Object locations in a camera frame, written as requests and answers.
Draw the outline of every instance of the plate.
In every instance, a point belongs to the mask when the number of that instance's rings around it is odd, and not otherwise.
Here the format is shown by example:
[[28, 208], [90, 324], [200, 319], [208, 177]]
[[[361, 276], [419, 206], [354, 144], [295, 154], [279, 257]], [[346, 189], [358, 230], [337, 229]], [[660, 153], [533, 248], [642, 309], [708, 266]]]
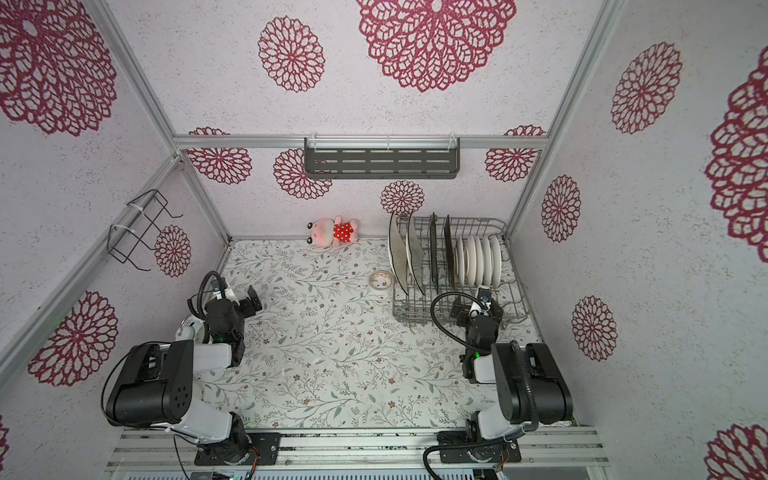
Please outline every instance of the plate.
[[502, 245], [497, 237], [491, 237], [491, 253], [493, 255], [493, 274], [491, 284], [498, 288], [502, 284]]
[[448, 264], [448, 282], [451, 284], [451, 288], [453, 290], [456, 290], [456, 280], [453, 277], [454, 275], [453, 266], [454, 266], [455, 259], [453, 257], [453, 242], [451, 241], [451, 216], [450, 215], [445, 216], [445, 227], [443, 227], [442, 229], [442, 234], [443, 234], [443, 237], [445, 238], [445, 261]]
[[397, 230], [397, 219], [395, 214], [389, 218], [389, 237], [387, 239], [389, 245], [389, 265], [392, 267], [392, 272], [395, 274], [400, 289], [405, 295], [408, 295], [408, 289], [406, 288], [406, 275], [408, 275], [408, 254], [406, 253], [406, 244], [403, 243], [400, 232]]
[[491, 286], [491, 277], [493, 276], [493, 257], [491, 256], [491, 242], [487, 237], [480, 239], [480, 245], [482, 246], [482, 259], [485, 260], [485, 265], [482, 273], [482, 283], [485, 286]]
[[480, 239], [474, 235], [472, 236], [472, 239], [475, 241], [475, 255], [477, 255], [477, 262], [475, 263], [475, 268], [477, 269], [477, 273], [475, 274], [475, 284], [481, 286], [483, 284], [482, 276], [485, 272], [485, 259], [483, 258]]
[[429, 279], [435, 285], [435, 290], [440, 293], [440, 286], [437, 284], [437, 217], [432, 212], [432, 218], [429, 220]]
[[456, 275], [458, 275], [458, 284], [464, 285], [464, 277], [467, 273], [464, 265], [466, 264], [467, 255], [464, 252], [464, 242], [462, 239], [458, 239], [456, 242]]
[[472, 237], [469, 237], [468, 239], [464, 240], [464, 254], [466, 255], [465, 259], [466, 261], [466, 268], [467, 268], [467, 283], [469, 286], [475, 285], [475, 277], [477, 276], [478, 267], [477, 267], [477, 249], [475, 249], [475, 239]]
[[406, 231], [406, 253], [408, 255], [408, 266], [413, 274], [413, 281], [419, 288], [422, 295], [424, 293], [424, 249], [419, 236], [416, 233], [416, 224], [413, 221], [413, 214], [408, 216], [408, 230]]

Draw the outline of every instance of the black plate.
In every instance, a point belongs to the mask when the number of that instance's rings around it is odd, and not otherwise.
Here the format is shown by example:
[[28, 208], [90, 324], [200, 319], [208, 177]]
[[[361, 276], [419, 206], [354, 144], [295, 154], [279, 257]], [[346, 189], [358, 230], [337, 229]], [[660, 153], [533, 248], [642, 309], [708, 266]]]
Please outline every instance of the black plate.
[[429, 272], [431, 273], [432, 283], [435, 284], [437, 293], [440, 293], [440, 285], [437, 279], [439, 276], [437, 268], [437, 217], [432, 212], [432, 219], [429, 221]]
[[453, 242], [451, 241], [451, 216], [445, 216], [445, 227], [442, 229], [445, 236], [445, 261], [448, 262], [448, 282], [451, 288], [456, 290], [456, 282], [453, 278]]

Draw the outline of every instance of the red polka dot dress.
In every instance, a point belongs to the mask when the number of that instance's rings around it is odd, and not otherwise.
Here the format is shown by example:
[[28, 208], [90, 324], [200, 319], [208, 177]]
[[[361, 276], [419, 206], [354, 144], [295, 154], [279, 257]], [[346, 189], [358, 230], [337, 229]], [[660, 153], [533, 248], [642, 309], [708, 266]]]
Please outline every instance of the red polka dot dress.
[[340, 225], [333, 226], [333, 236], [338, 238], [341, 242], [349, 242], [349, 235], [354, 233], [352, 225], [349, 223], [341, 223]]

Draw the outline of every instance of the wire rack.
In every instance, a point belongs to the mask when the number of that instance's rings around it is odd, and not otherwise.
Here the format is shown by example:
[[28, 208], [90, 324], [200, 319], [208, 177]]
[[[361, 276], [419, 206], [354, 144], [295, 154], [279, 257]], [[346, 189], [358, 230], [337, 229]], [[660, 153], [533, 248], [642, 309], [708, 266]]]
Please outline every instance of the wire rack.
[[[432, 299], [440, 293], [459, 291], [473, 296], [477, 295], [478, 287], [476, 286], [469, 286], [466, 282], [459, 285], [458, 279], [456, 279], [454, 288], [449, 282], [448, 260], [445, 251], [445, 238], [443, 237], [445, 217], [436, 217], [435, 220], [437, 226], [437, 286], [432, 282], [429, 268], [431, 263], [429, 255], [430, 219], [431, 217], [413, 217], [416, 236], [424, 249], [422, 267], [425, 294], [422, 295], [416, 286], [410, 268], [406, 279], [408, 295], [405, 295], [397, 284], [392, 288], [392, 314], [401, 323], [430, 323], [432, 317], [429, 314], [429, 307], [432, 304]], [[405, 237], [408, 229], [408, 217], [398, 217], [397, 227], [400, 235]], [[528, 303], [523, 296], [522, 288], [518, 285], [517, 275], [506, 248], [506, 239], [504, 238], [506, 227], [506, 223], [498, 218], [451, 217], [451, 239], [454, 248], [457, 239], [466, 239], [471, 235], [479, 237], [495, 235], [502, 244], [502, 260], [505, 264], [504, 269], [502, 269], [502, 282], [498, 288], [491, 288], [494, 299], [504, 309], [502, 328], [510, 323], [520, 323], [528, 318]], [[448, 321], [454, 299], [455, 297], [446, 297], [435, 306], [435, 314], [438, 318], [444, 319], [446, 323], [455, 323], [455, 319]]]

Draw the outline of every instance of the wall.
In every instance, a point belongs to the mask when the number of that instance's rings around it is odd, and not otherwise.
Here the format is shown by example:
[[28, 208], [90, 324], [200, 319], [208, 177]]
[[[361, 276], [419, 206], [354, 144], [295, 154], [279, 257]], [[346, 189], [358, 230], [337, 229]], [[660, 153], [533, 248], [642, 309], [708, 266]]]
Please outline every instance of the wall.
[[[110, 5], [178, 133], [544, 134], [601, 1], [400, 3]], [[462, 151], [456, 180], [388, 194], [392, 181], [308, 180], [298, 151], [190, 157], [232, 234], [304, 234], [341, 214], [382, 235], [395, 210], [507, 220], [528, 154]], [[382, 206], [401, 189], [402, 206]]]
[[[197, 150], [190, 159], [200, 164], [198, 160], [204, 155], [232, 158], [233, 152]], [[342, 215], [344, 221], [359, 219], [361, 234], [384, 236], [392, 212], [415, 211], [425, 216], [434, 211], [452, 217], [507, 221], [525, 185], [524, 180], [490, 177], [485, 169], [488, 152], [474, 149], [461, 151], [462, 167], [456, 179], [421, 181], [310, 180], [303, 175], [301, 150], [246, 152], [252, 166], [248, 181], [226, 184], [201, 175], [232, 235], [305, 234], [309, 222]]]
[[[97, 478], [121, 434], [98, 410], [106, 376], [128, 350], [148, 340], [169, 341], [187, 316], [187, 298], [215, 267], [221, 242], [197, 206], [180, 172], [159, 188], [167, 209], [147, 242], [166, 247], [155, 254], [139, 247], [129, 263], [110, 260], [63, 319], [45, 346], [0, 399], [0, 477]], [[147, 211], [151, 216], [157, 205]], [[137, 231], [147, 226], [136, 224]], [[118, 245], [130, 247], [126, 236]]]
[[766, 18], [630, 2], [513, 239], [618, 478], [768, 472]]
[[[4, 2], [0, 28], [3, 349], [168, 152], [78, 2]], [[221, 253], [179, 173], [161, 191], [184, 216], [160, 216], [168, 230], [147, 235], [157, 258], [141, 248], [131, 256], [152, 270], [111, 260], [3, 389], [1, 477], [101, 473], [120, 435], [98, 411], [106, 374], [131, 346], [170, 339]]]
[[[52, 2], [43, 14], [9, 2], [0, 18], [10, 49], [0, 60], [0, 349], [168, 155], [73, 5]], [[60, 55], [62, 35], [46, 22], [82, 39]]]
[[180, 133], [503, 134], [549, 125], [601, 2], [109, 3]]

